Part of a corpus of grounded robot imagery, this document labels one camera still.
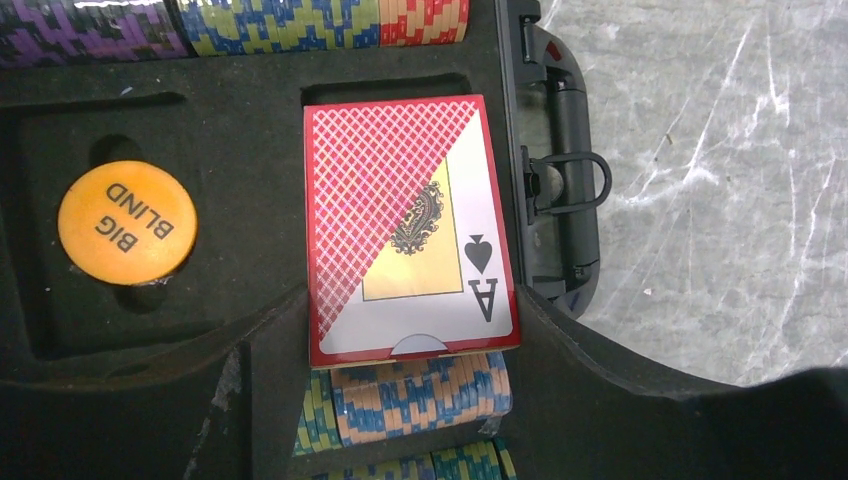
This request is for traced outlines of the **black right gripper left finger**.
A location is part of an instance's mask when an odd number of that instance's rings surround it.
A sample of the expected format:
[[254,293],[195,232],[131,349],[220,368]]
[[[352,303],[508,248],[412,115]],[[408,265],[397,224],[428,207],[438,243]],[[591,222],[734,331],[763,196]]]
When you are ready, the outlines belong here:
[[303,288],[101,377],[1,385],[5,479],[284,479],[308,376]]

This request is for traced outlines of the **orange big blind button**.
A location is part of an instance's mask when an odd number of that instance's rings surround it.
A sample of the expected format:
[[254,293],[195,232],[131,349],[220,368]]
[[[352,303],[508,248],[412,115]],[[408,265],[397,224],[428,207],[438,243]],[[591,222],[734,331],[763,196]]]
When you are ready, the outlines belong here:
[[198,215],[185,187],[139,160],[108,162],[79,177],[58,210],[60,243],[80,270],[113,285],[165,278],[189,256]]

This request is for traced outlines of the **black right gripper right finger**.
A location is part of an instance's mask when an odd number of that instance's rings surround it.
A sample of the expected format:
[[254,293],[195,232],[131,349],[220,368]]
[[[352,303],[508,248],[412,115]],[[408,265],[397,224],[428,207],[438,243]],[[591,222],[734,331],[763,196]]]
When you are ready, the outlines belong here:
[[523,479],[843,479],[847,371],[752,387],[699,378],[629,350],[516,291],[506,433]]

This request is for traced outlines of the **red playing card deck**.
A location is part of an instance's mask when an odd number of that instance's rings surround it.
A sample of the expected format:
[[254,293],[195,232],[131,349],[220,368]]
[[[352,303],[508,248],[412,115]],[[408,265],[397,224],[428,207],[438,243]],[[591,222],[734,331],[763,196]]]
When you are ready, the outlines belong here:
[[304,154],[313,368],[520,344],[481,95],[308,106]]

